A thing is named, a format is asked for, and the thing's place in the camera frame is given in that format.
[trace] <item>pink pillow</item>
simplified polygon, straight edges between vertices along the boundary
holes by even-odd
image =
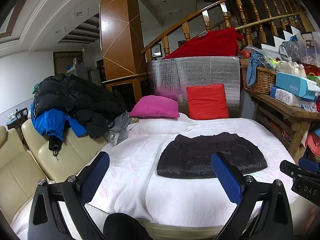
[[[139,100],[130,112],[134,117],[180,117],[178,102],[165,97],[146,96]]]

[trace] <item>white bedsheet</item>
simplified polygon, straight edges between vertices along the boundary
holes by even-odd
[[[236,133],[258,146],[268,168],[251,174],[257,181],[280,179],[289,203],[297,198],[291,191],[292,179],[279,170],[282,160],[293,160],[262,125],[242,118],[195,121],[180,114],[177,120],[143,119],[127,140],[103,147],[110,155],[110,167],[90,204],[108,213],[123,212],[162,225],[223,226],[236,204],[229,201],[217,178],[170,179],[156,173],[162,151],[178,134],[192,138],[222,132]],[[252,216],[260,205],[256,204]]]

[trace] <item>wooden staircase railing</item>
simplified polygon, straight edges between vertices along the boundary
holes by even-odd
[[[202,16],[202,18],[203,18],[206,31],[200,33],[197,36],[200,36],[200,35],[204,34],[205,32],[209,32],[217,26],[220,29],[220,25],[223,23],[225,23],[226,28],[230,28],[230,27],[232,27],[230,19],[233,17],[236,17],[238,25],[239,25],[236,27],[236,31],[240,31],[242,33],[242,35],[245,38],[245,42],[243,42],[243,44],[246,44],[246,45],[252,44],[252,39],[251,39],[251,33],[252,33],[251,27],[252,26],[257,26],[260,41],[263,43],[267,42],[266,34],[264,32],[263,25],[262,25],[264,22],[270,22],[271,32],[275,36],[278,35],[279,29],[286,30],[284,19],[287,20],[288,24],[298,28],[301,31],[304,31],[307,28],[307,26],[312,26],[305,15],[306,9],[300,4],[300,2],[298,0],[280,0],[282,8],[280,7],[279,4],[276,3],[276,0],[272,0],[272,3],[273,3],[272,6],[275,8],[276,13],[277,13],[276,16],[271,14],[270,7],[268,5],[267,0],[262,0],[262,3],[264,4],[265,10],[266,10],[266,13],[268,14],[268,18],[265,18],[265,19],[261,19],[260,14],[257,10],[255,0],[249,0],[251,3],[253,13],[248,12],[247,9],[246,10],[244,9],[244,6],[243,6],[241,0],[233,0],[235,2],[235,4],[237,5],[238,13],[235,13],[234,15],[229,17],[230,12],[228,12],[227,6],[225,3],[230,2],[230,1],[232,1],[232,0],[218,0],[214,3],[212,3],[211,5],[203,8],[199,11],[196,11],[193,14],[189,15],[188,17],[182,19],[181,21],[177,22],[175,25],[171,26],[169,29],[164,31],[162,34],[160,34],[152,42],[150,42],[145,48],[143,48],[141,50],[141,53],[146,54],[147,61],[152,60],[151,49],[155,45],[157,45],[159,42],[162,41],[164,54],[166,56],[169,55],[170,48],[169,48],[168,36],[171,33],[178,30],[180,27],[182,27],[185,40],[189,41],[190,40],[190,31],[189,31],[188,22],[192,21],[193,19],[195,19],[199,16]],[[213,8],[216,8],[216,7],[221,8],[221,12],[222,12],[224,20],[211,26],[208,11]],[[252,16],[253,20],[255,20],[255,21],[250,22],[250,19],[248,18],[249,14]],[[279,28],[277,28],[276,23],[274,22],[274,20],[276,20],[276,19],[280,19]]]

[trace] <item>silver insulation panel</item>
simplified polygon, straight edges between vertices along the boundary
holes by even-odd
[[[224,84],[229,112],[239,108],[240,65],[237,57],[185,57],[148,63],[154,95],[179,102],[188,114],[187,87]]]

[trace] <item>screw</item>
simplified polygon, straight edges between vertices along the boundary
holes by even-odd
[[[39,181],[38,181],[38,185],[39,186],[44,186],[45,184],[46,184],[46,180],[45,179],[40,179]]]
[[[281,186],[281,185],[282,185],[282,181],[279,180],[279,179],[276,179],[276,184],[277,184],[278,186]]]
[[[254,181],[254,178],[253,178],[251,175],[247,175],[247,176],[245,176],[245,180],[246,180],[247,182],[253,182],[253,181]]]
[[[71,176],[68,177],[68,181],[69,182],[74,182],[76,180],[76,178],[77,177],[75,175],[71,175]]]

